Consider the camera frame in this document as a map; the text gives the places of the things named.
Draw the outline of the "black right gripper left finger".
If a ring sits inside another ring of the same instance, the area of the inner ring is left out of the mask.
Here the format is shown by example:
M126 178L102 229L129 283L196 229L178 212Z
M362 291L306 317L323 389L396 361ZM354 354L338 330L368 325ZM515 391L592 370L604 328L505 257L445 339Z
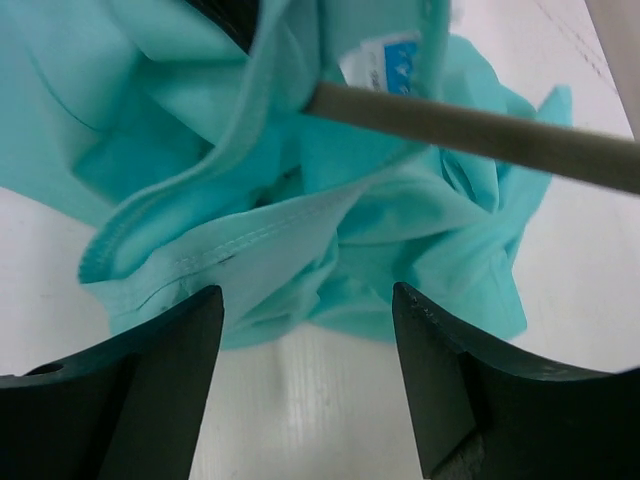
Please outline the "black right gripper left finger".
M222 327L222 291L208 286L90 348L2 376L2 478L188 478Z

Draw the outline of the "teal t shirt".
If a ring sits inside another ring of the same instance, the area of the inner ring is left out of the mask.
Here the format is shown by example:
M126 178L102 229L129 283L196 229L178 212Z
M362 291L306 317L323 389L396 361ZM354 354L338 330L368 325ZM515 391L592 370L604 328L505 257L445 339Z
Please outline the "teal t shirt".
M244 53L187 1L5 1L1 184L96 228L79 282L114 333L221 287L228 348L309 322L392 341L406 282L509 340L547 174L303 113L321 81L544 123L446 1L261 1Z

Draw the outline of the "taupe hanger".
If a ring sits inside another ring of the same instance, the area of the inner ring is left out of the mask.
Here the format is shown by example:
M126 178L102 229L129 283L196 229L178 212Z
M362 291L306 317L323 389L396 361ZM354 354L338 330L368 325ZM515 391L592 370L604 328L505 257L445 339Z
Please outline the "taupe hanger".
M304 112L637 195L639 143L409 96L321 82Z

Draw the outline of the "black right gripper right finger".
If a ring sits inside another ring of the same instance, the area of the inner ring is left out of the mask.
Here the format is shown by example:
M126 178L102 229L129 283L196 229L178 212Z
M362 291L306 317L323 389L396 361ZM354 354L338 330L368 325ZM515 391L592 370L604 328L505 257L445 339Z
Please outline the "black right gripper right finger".
M522 350L399 283L393 322L426 479L635 479L639 372Z

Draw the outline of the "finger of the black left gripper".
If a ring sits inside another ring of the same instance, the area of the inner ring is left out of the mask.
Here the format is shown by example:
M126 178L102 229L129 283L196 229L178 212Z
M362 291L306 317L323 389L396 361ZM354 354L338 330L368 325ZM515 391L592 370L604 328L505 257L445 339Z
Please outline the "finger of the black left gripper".
M249 53L258 27L260 0L188 0L215 23L244 53Z

